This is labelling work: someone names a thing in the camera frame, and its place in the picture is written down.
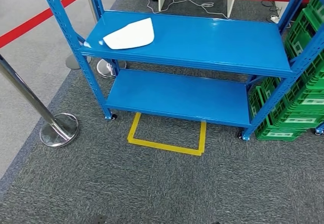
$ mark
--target white sheet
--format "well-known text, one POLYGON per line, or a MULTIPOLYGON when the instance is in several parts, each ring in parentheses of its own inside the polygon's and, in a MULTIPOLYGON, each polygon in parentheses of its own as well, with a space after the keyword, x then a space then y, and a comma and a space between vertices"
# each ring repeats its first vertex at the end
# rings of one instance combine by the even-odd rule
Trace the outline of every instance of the white sheet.
POLYGON ((128 24, 103 38, 111 49, 137 48, 154 41, 154 29, 151 18, 128 24))

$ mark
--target gray floor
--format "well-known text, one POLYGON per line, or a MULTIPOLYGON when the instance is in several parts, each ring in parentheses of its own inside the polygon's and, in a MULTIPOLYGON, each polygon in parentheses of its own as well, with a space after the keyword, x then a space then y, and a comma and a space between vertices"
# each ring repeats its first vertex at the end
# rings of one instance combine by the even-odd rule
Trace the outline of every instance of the gray floor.
MULTIPOLYGON (((109 9, 115 0, 102 0, 109 9)), ((6 33, 41 12, 45 0, 0 0, 0 34, 6 33)), ((87 0, 66 8, 75 29, 87 35, 94 20, 87 0)), ((43 103, 48 105, 69 74, 65 65, 70 48, 54 18, 46 20, 8 44, 0 53, 43 103)), ((0 76, 0 178, 39 120, 32 107, 0 76)))
MULTIPOLYGON (((114 8, 147 11, 145 5, 117 0, 114 8)), ((234 7, 233 14, 264 20, 268 13, 258 2, 243 6, 234 7)), ((196 11, 187 4, 175 5, 170 12, 196 11)), ((244 78, 141 63, 130 67, 244 78)), ((98 79, 107 94, 112 82, 98 79)), ((105 121, 79 71, 69 74, 49 107, 78 116, 80 135, 66 147, 50 149, 37 137, 42 124, 39 122, 3 178, 2 183, 8 188, 0 188, 0 223, 91 223, 99 214, 118 224, 324 220, 324 145, 322 138, 311 132, 295 142, 245 142, 235 137, 237 128, 207 124, 201 157, 136 146, 126 140, 133 113, 115 111, 117 120, 105 121), (13 179, 14 172, 18 174, 13 179)), ((198 133, 197 122, 144 115, 136 136, 197 147, 198 133)))

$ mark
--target chrome stanchion base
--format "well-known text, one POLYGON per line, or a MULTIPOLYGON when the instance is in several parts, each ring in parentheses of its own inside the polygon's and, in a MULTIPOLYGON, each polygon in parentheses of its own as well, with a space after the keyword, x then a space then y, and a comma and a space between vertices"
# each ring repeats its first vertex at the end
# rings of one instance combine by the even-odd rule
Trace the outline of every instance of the chrome stanchion base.
POLYGON ((54 118, 60 128, 66 132, 69 139, 62 138, 50 124, 46 123, 41 127, 40 132, 41 140, 44 144, 50 147, 63 147, 72 142, 78 135, 78 121, 76 117, 71 114, 57 114, 54 118))
MULTIPOLYGON (((118 61, 118 64, 120 68, 127 67, 127 63, 125 61, 118 61)), ((99 75, 106 79, 115 79, 116 77, 112 65, 104 59, 101 59, 96 64, 96 71, 98 71, 99 75)))
MULTIPOLYGON (((87 57, 88 63, 91 62, 92 57, 87 57)), ((66 59, 66 65, 70 69, 80 69, 79 64, 73 54, 69 55, 66 59)))

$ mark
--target stanchion post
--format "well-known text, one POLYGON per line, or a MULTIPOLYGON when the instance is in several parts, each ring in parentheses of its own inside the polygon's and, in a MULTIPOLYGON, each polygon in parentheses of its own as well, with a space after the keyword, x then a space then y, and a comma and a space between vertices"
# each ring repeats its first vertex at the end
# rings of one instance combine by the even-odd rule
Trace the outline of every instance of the stanchion post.
POLYGON ((47 121, 40 133, 41 140, 45 145, 62 147, 70 143, 78 133, 78 122, 76 117, 71 114, 53 116, 1 54, 0 72, 47 121))

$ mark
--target yellow tape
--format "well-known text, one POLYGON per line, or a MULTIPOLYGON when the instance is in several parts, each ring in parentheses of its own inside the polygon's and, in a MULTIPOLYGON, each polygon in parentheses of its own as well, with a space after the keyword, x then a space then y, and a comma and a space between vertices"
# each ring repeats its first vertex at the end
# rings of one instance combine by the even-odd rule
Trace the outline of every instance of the yellow tape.
POLYGON ((133 136, 136 131, 137 125, 139 125, 140 117, 141 117, 140 113, 136 113, 135 115, 133 122, 130 127, 130 130, 127 136, 128 142, 132 144, 142 145, 142 146, 157 148, 157 149, 161 149, 161 150, 166 150, 166 151, 189 154, 189 155, 194 155, 194 156, 201 156, 201 154, 205 151, 206 122, 201 122, 200 135, 199 137, 199 146, 198 146, 198 149, 196 150, 196 149, 179 147, 179 146, 152 142, 152 141, 142 140, 142 139, 135 139, 133 136))

